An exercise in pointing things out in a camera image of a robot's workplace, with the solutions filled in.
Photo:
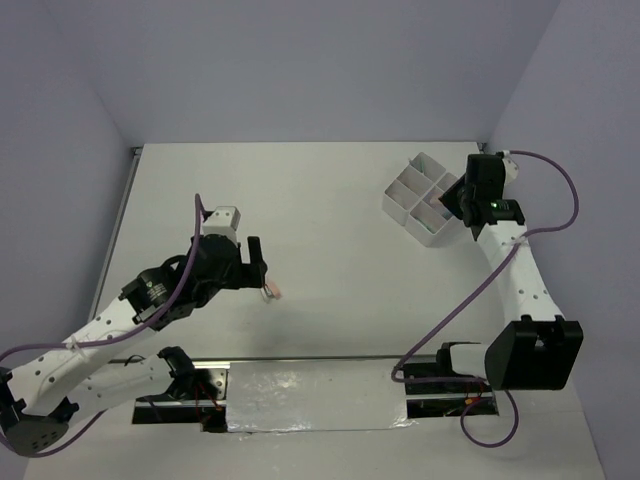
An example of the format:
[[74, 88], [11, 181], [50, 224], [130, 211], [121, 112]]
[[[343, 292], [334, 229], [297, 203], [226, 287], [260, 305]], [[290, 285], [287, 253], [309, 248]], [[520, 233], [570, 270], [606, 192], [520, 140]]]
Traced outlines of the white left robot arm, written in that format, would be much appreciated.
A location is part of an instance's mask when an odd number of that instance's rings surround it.
[[116, 356], [191, 316], [222, 290], [261, 289], [267, 264], [261, 241], [247, 239], [249, 260], [227, 235], [201, 234], [187, 254], [140, 272], [92, 321], [59, 344], [36, 344], [31, 362], [1, 372], [1, 441], [13, 453], [51, 456], [69, 446], [75, 423], [94, 424], [108, 409], [138, 398], [209, 400], [225, 380], [194, 365], [179, 346]]

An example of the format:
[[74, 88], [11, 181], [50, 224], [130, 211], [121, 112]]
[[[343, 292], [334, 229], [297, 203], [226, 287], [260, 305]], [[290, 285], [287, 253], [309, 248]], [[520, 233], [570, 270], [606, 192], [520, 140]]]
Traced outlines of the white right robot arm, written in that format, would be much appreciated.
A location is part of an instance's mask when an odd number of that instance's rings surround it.
[[470, 376], [494, 390], [561, 390], [583, 342], [580, 324], [565, 318], [542, 279], [519, 203], [503, 196], [506, 164], [502, 154], [469, 155], [464, 176], [440, 198], [495, 272], [504, 312], [490, 344], [448, 342], [438, 350], [435, 380], [446, 391]]

